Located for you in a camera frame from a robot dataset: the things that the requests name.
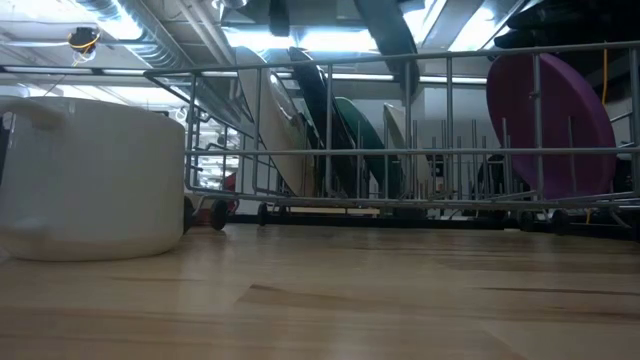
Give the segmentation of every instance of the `green plate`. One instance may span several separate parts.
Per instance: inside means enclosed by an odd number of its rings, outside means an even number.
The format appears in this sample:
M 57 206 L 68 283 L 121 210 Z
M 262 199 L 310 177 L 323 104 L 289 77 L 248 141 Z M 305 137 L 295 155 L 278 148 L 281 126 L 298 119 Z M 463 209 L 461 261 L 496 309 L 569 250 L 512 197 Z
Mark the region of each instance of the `green plate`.
M 363 149 L 385 148 L 384 143 L 380 140 L 378 133 L 369 120 L 353 105 L 351 100 L 337 97 L 336 105 L 353 134 L 358 134 L 358 122 L 360 123 Z M 373 177 L 376 178 L 380 185 L 380 190 L 384 189 L 384 156 L 365 156 L 364 160 L 367 162 Z M 396 198 L 400 195 L 401 184 L 402 168 L 400 167 L 400 161 L 397 156 L 389 155 L 389 198 Z

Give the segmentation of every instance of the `mug handle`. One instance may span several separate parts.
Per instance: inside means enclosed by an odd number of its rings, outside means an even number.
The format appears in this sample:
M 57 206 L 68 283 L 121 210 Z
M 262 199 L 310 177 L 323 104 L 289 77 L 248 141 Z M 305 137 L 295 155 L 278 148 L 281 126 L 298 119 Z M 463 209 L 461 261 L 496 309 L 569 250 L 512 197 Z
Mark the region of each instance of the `mug handle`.
M 4 100 L 0 97 L 0 115 L 7 112 L 29 118 L 33 127 L 41 130 L 53 130 L 62 124 L 65 119 L 61 112 L 36 101 L 19 97 Z

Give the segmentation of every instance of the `wooden floor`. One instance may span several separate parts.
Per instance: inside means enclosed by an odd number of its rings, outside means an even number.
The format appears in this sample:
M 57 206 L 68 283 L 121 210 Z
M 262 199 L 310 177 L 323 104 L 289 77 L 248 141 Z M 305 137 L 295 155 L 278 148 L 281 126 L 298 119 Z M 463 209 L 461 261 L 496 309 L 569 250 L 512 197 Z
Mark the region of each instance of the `wooden floor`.
M 0 359 L 640 359 L 640 247 L 229 225 L 161 256 L 4 259 Z

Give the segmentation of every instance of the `white mug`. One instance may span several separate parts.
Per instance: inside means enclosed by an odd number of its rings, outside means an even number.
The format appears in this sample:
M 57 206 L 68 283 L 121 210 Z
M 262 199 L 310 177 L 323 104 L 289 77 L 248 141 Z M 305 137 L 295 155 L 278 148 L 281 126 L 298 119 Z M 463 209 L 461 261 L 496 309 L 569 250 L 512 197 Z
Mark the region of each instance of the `white mug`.
M 182 235 L 184 128 L 73 98 L 0 97 L 13 113 L 0 183 L 0 247 L 37 260 L 171 249 Z

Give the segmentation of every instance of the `purple plate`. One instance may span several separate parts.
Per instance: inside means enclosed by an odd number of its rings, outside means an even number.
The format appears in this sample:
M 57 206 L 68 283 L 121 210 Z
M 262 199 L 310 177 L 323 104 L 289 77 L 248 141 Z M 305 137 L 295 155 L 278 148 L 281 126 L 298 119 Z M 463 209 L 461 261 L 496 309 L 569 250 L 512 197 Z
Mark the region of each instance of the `purple plate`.
M 573 119 L 573 147 L 615 147 L 613 128 L 600 99 L 584 78 L 562 60 L 540 56 L 543 146 L 568 148 L 569 117 Z M 512 148 L 535 147 L 533 56 L 498 58 L 489 71 L 487 103 L 496 135 L 503 143 L 502 118 Z M 514 155 L 513 167 L 536 188 L 535 155 Z M 577 191 L 571 180 L 569 155 L 544 156 L 544 196 L 557 199 L 596 195 L 609 191 L 615 172 L 615 155 L 575 155 Z

